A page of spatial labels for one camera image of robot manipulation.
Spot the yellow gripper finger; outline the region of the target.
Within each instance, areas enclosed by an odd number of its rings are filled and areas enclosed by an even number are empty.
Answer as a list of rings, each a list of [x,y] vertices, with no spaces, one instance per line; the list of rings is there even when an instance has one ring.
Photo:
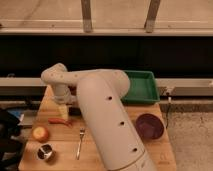
[[[61,114],[61,117],[64,120],[68,120],[69,119],[69,109],[68,109],[67,105],[60,105],[59,106],[59,112]]]

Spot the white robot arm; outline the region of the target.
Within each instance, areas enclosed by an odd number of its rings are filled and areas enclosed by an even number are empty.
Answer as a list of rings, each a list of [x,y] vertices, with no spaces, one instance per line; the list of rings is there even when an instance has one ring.
[[[157,171],[121,98],[130,80],[122,70],[69,72],[58,63],[41,74],[58,104],[76,102],[107,171]]]

